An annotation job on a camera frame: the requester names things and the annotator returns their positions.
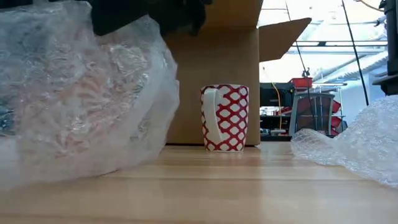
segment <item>table surface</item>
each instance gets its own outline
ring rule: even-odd
[[[152,164],[0,194],[4,224],[396,223],[398,190],[294,158],[168,146]]]

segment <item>cardboard box flap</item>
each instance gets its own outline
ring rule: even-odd
[[[214,0],[206,6],[206,28],[256,27],[262,0]]]
[[[260,27],[260,62],[280,59],[310,22],[311,18],[304,18]]]

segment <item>chair backrest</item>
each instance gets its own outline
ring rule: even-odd
[[[297,93],[293,101],[289,135],[304,128],[331,135],[334,97],[328,93],[310,93],[309,95],[308,93]]]

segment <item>desk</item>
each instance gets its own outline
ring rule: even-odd
[[[244,153],[167,146],[153,164],[0,195],[4,224],[339,223],[398,220],[398,190],[294,159],[288,142]]]

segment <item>red lattice pattern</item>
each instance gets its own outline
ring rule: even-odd
[[[217,88],[223,99],[216,110],[218,127],[223,142],[215,144],[207,138],[209,130],[203,112],[203,94],[209,88]],[[206,150],[208,151],[242,151],[246,143],[249,113],[249,88],[241,85],[212,85],[201,90],[201,120]]]

